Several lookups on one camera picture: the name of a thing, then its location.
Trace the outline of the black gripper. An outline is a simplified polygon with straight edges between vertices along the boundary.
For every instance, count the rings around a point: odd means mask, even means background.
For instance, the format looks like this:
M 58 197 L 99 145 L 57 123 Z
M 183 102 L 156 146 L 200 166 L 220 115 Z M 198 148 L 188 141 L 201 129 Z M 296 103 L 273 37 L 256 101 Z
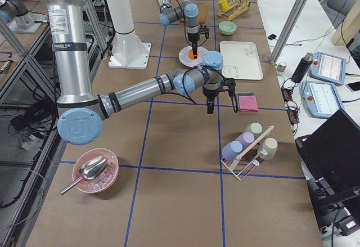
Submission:
M 191 42 L 193 59 L 197 59 L 198 41 L 200 40 L 200 36 L 202 34 L 205 35 L 205 41 L 201 45 L 203 45 L 209 39 L 209 28 L 202 25 L 187 27 L 187 36 L 188 40 Z
M 206 97 L 207 113 L 214 113 L 214 100 L 221 91 L 221 81 L 207 83 L 202 87 L 202 93 Z

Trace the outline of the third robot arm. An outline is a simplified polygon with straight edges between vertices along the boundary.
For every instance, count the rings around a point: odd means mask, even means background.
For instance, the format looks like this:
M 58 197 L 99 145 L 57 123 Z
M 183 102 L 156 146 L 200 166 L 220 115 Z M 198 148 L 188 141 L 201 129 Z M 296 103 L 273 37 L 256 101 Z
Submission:
M 23 29 L 34 24 L 34 20 L 22 0 L 1 0 L 1 20 L 10 23 L 13 19 Z

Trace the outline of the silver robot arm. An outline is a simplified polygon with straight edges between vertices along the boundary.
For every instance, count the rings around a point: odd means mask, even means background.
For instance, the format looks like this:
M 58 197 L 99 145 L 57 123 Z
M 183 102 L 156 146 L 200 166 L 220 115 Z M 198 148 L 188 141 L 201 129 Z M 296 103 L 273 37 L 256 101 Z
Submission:
M 55 53 L 60 98 L 57 99 L 59 120 L 57 130 L 63 140 L 72 145 L 86 145 L 96 140 L 103 128 L 103 120 L 128 107 L 176 90 L 184 98 L 203 87 L 208 114 L 213 112 L 214 98 L 226 85 L 222 75 L 223 56 L 217 51 L 207 51 L 188 70 L 172 69 L 118 92 L 96 95 L 92 91 L 89 71 L 88 48 L 83 21 L 83 10 L 87 0 L 40 0 L 47 6 L 52 34 L 52 51 Z M 195 23 L 195 7 L 184 1 L 174 11 L 165 10 L 161 4 L 167 0 L 157 0 L 160 16 L 175 22 L 185 18 L 190 25 Z M 143 43 L 136 35 L 129 0 L 107 0 L 112 22 L 115 23 L 115 59 L 110 67 L 145 69 L 150 55 L 150 43 Z

